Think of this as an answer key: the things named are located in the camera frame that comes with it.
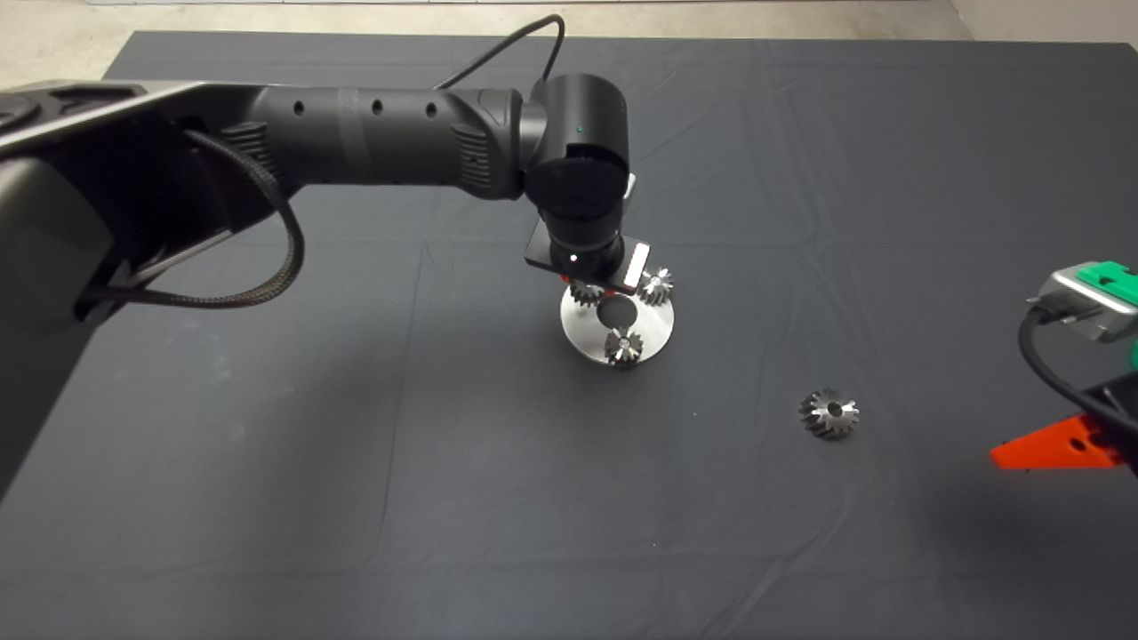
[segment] black cable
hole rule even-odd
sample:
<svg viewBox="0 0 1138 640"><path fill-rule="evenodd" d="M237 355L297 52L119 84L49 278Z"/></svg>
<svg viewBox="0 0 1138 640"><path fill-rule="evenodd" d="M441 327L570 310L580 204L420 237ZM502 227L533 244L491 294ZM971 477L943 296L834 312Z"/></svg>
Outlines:
<svg viewBox="0 0 1138 640"><path fill-rule="evenodd" d="M435 87L431 87L431 89L438 90L438 89L448 89L453 87L454 83L459 82L463 77L467 77L468 75L477 71L478 67L485 65L487 61L489 61L490 58L497 56L514 42L521 40L522 38L529 35L530 33L534 33L535 31L544 26L554 23L558 25L558 38L553 42L553 50L550 51L550 58L545 63L545 71L542 72L542 80L549 80L550 72L553 71L553 63L558 59L558 54L561 51L561 41L564 40L566 38L566 20L562 19L561 16L559 16L558 14L550 14L544 18L537 22L531 22L526 26L519 28L518 31L511 33L510 35L506 35L505 38L502 39L501 42L492 47L485 54L470 60L469 63L467 63L465 66L452 73L450 77L447 77L443 82L439 82Z"/></svg>
<svg viewBox="0 0 1138 640"><path fill-rule="evenodd" d="M1059 378L1055 371L1052 371L1050 367L1044 363L1039 356L1039 352L1036 350L1036 328L1054 320L1055 318L1046 310L1036 307L1029 311L1023 322L1020 323L1020 353L1023 354L1028 367L1039 376L1039 379L1044 384L1052 387L1055 393L1073 402L1092 418L1107 420L1118 428L1130 432L1131 436L1138 437L1138 421L1110 404L1100 402L1091 395L1071 386L1070 383Z"/></svg>
<svg viewBox="0 0 1138 640"><path fill-rule="evenodd" d="M280 214L288 233L288 251L284 263L267 280L239 294L220 297L196 297L168 292L151 292L148 289L131 289L124 287L89 287L83 293L88 301L113 301L122 303L159 304L164 306L185 306L191 309L240 309L254 306L273 300L284 293L296 280L304 264L304 233L296 213L281 191L277 178L261 163L254 161L240 150L199 131L185 131L185 136L201 148L236 164L257 186L265 199Z"/></svg>

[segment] black tablecloth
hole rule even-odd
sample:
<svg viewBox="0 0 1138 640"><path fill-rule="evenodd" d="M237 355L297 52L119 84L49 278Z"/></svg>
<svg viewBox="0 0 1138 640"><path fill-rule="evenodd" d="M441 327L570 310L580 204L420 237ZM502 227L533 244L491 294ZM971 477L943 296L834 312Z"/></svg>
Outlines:
<svg viewBox="0 0 1138 640"><path fill-rule="evenodd" d="M488 42L139 33L108 76L427 87ZM549 43L464 84L528 92ZM1132 49L571 39L556 68L627 96L667 348L574 352L525 200L306 189L288 294L97 334L0 509L0 637L1138 633L1132 475L987 453L1072 411L1022 300L1136 260ZM159 285L254 284L282 243ZM1127 367L1042 342L1078 384ZM820 386L850 440L797 422Z"/></svg>

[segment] metal disc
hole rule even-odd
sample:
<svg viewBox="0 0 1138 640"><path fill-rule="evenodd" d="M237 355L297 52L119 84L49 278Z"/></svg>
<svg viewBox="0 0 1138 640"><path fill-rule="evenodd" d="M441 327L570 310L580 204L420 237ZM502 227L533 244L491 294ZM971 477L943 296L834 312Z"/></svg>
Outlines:
<svg viewBox="0 0 1138 640"><path fill-rule="evenodd" d="M659 306L649 306L636 296L616 294L634 305L636 305L636 321L628 329L641 336L644 340L644 351L641 353L640 362L651 359L663 345L668 344L671 337L671 327L676 321L671 302L665 302ZM593 362L609 364L604 355L604 338L611 329L601 323L597 317L600 306L582 306L574 301L569 289L561 296L561 327L566 331L566 337L584 355Z"/></svg>

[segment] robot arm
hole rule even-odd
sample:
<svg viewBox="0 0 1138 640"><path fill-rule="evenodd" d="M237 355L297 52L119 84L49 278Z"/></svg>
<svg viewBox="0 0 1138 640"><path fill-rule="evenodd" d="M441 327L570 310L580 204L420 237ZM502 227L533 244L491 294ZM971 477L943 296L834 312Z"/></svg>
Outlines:
<svg viewBox="0 0 1138 640"><path fill-rule="evenodd" d="M542 80L528 100L203 82L0 93L0 495L92 331L129 300L92 292L145 290L314 183L526 195L539 214L526 261L609 289L634 292L648 259L620 232L626 106L600 77Z"/></svg>

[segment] metal gear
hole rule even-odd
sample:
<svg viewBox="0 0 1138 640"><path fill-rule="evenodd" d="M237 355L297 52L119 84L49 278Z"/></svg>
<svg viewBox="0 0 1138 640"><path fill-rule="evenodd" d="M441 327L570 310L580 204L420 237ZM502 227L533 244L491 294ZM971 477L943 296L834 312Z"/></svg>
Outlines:
<svg viewBox="0 0 1138 640"><path fill-rule="evenodd" d="M806 396L799 413L807 430L823 440L841 440L850 435L859 419L853 399L832 388Z"/></svg>
<svg viewBox="0 0 1138 640"><path fill-rule="evenodd" d="M604 338L604 356L615 367L632 367L644 352L644 340L628 329L612 329Z"/></svg>
<svg viewBox="0 0 1138 640"><path fill-rule="evenodd" d="M671 277L671 271L667 266L661 266L660 269L641 273L636 295L644 301L644 304L659 306L671 300L671 288L674 286L675 279Z"/></svg>
<svg viewBox="0 0 1138 640"><path fill-rule="evenodd" d="M570 280L569 295L582 306L594 306L604 297L604 289L595 285L586 285L580 280Z"/></svg>

